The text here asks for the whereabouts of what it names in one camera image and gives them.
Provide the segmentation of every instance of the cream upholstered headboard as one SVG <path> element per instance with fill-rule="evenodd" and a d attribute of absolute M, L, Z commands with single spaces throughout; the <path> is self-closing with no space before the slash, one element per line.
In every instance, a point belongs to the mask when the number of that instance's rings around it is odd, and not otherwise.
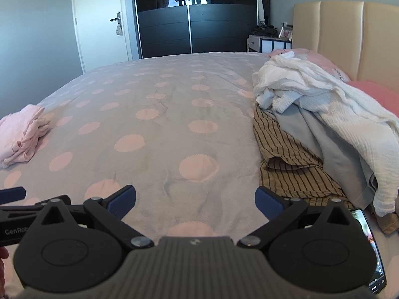
<path fill-rule="evenodd" d="M 352 81 L 399 93 L 399 6 L 319 1 L 294 6 L 293 48 L 317 51 Z"/>

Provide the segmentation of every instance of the door frame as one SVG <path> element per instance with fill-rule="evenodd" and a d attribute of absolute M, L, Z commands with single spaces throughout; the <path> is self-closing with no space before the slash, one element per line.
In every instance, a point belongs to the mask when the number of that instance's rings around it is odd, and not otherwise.
<path fill-rule="evenodd" d="M 83 58 L 82 58 L 82 51 L 81 51 L 81 46 L 80 46 L 80 41 L 79 41 L 79 34 L 78 34 L 78 31 L 77 31 L 75 0 L 71 0 L 71 4 L 72 4 L 73 29 L 75 30 L 75 38 L 76 38 L 77 50 L 78 50 L 78 54 L 79 54 L 80 65 L 82 67 L 82 72 L 86 73 L 85 64 L 84 64 Z M 129 61 L 132 61 L 133 60 L 132 59 L 132 49 L 131 49 L 131 46 L 130 46 L 129 29 L 128 29 L 128 26 L 127 26 L 127 16 L 126 16 L 126 13 L 128 12 L 128 10 L 126 9 L 125 0 L 120 0 L 120 12 L 121 12 L 121 15 L 122 15 L 122 31 L 123 31 L 123 36 L 125 38 L 127 57 L 128 57 Z"/>

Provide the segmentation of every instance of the picture frame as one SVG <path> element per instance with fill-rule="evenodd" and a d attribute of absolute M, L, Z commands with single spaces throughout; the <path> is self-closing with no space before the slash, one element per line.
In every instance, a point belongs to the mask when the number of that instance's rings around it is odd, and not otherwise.
<path fill-rule="evenodd" d="M 288 41 L 292 41 L 292 38 L 293 38 L 293 27 L 290 26 L 290 25 L 281 27 L 279 38 L 280 39 L 286 39 Z"/>

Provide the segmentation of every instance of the sliding wardrobe door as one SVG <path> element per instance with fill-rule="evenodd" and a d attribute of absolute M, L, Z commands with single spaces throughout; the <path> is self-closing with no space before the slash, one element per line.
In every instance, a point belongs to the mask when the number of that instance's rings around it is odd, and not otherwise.
<path fill-rule="evenodd" d="M 136 0 L 143 58 L 190 53 L 186 0 Z"/>
<path fill-rule="evenodd" d="M 256 0 L 189 0 L 193 53 L 244 52 L 257 24 Z"/>

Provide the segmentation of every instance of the light blue cloth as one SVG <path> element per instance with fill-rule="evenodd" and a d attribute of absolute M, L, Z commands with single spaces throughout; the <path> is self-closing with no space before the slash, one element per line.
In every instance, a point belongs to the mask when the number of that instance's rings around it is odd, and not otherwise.
<path fill-rule="evenodd" d="M 267 110 L 286 133 L 323 160 L 324 171 L 342 188 L 348 200 L 365 209 L 377 189 L 374 173 L 357 150 L 314 113 L 291 105 L 283 114 Z"/>

